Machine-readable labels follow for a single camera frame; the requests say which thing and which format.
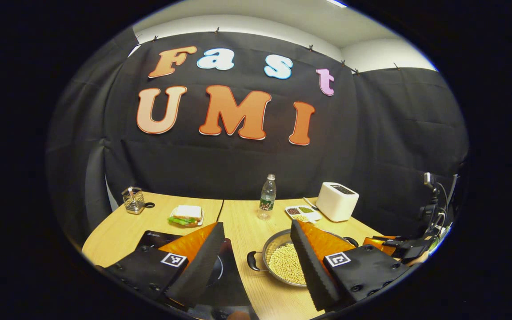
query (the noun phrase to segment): bottle label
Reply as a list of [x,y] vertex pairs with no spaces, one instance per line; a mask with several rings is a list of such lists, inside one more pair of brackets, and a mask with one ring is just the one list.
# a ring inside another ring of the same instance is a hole
[[270,211],[274,208],[273,200],[265,200],[264,198],[260,198],[260,209]]

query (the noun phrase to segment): black cooktop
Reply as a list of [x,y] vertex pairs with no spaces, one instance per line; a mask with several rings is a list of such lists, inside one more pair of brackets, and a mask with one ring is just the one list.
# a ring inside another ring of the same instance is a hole
[[[148,230],[145,231],[136,249],[143,245],[159,248],[179,237],[181,236]],[[225,238],[205,292],[199,303],[194,308],[189,308],[187,313],[202,320],[226,320],[236,311],[246,312],[251,320],[258,319],[242,285],[230,239]]]

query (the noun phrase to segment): pink letter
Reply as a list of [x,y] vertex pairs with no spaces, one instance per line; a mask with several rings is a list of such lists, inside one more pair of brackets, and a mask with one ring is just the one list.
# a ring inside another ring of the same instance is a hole
[[329,70],[327,69],[317,69],[317,74],[319,74],[319,88],[326,96],[332,96],[335,91],[329,87],[329,81],[333,81],[333,76],[329,75]]

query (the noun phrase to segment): pot handle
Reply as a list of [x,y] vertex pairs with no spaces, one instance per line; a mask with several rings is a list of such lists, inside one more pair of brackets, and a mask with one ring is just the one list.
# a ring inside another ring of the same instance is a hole
[[254,255],[256,253],[261,253],[261,252],[252,251],[252,252],[249,252],[248,255],[246,256],[246,261],[248,262],[248,267],[250,267],[250,269],[252,269],[254,271],[266,271],[266,270],[260,270],[260,269],[258,269],[258,267],[256,267],[256,258],[254,258]]
[[355,239],[351,238],[351,237],[343,237],[343,239],[349,241],[352,245],[354,245],[355,247],[359,247],[359,243],[357,243],[357,241],[355,241]]

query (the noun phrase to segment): metal utensil holder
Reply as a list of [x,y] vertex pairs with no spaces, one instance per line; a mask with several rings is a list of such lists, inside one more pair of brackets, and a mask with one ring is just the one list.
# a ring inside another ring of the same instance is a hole
[[142,213],[145,207],[145,200],[144,193],[141,188],[129,187],[122,192],[122,197],[124,197],[124,206],[128,213],[132,213],[134,215]]

